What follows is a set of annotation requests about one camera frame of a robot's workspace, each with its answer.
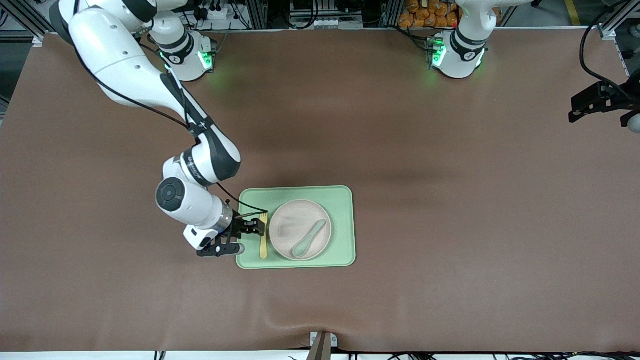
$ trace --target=green tray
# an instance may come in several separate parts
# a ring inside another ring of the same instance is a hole
[[[273,213],[285,203],[305,199],[320,204],[329,214],[332,234],[329,245],[318,257],[307,261],[293,261],[281,256],[267,242],[268,256],[260,258],[260,236],[243,235],[238,242],[244,244],[244,253],[236,256],[236,263],[243,269],[317,268],[349,266],[356,259],[356,238],[353,228],[353,196],[347,186],[311,186],[306,188],[247,189],[240,200]],[[240,204],[240,214],[252,210]]]

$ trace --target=plate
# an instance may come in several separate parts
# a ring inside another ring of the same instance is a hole
[[[326,221],[311,240],[304,256],[293,256],[293,248],[314,228]],[[280,255],[295,261],[311,260],[322,254],[331,240],[331,219],[318,203],[309,200],[293,200],[280,206],[269,220],[269,241]]]

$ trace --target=brown tabletop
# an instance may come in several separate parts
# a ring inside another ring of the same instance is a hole
[[[595,82],[581,34],[496,31],[458,81],[393,31],[231,35],[187,85],[242,152],[227,188],[353,191],[356,262],[292,270],[198,258],[154,202],[191,137],[111,102],[47,36],[0,129],[0,350],[294,348],[321,329],[359,351],[640,350],[640,137],[619,113],[568,123]],[[624,81],[613,42],[587,54]]]

